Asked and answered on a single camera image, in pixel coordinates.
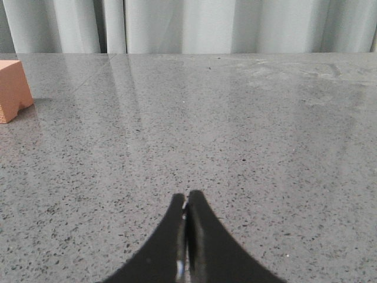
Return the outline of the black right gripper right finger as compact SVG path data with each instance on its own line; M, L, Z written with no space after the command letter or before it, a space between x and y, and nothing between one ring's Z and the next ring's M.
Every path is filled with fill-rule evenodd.
M190 192L187 216L191 282L283 282L235 241L203 192Z

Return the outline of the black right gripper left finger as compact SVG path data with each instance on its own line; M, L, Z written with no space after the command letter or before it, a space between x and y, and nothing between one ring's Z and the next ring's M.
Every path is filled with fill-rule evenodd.
M105 282L185 282L186 211L174 194L158 227L141 249Z

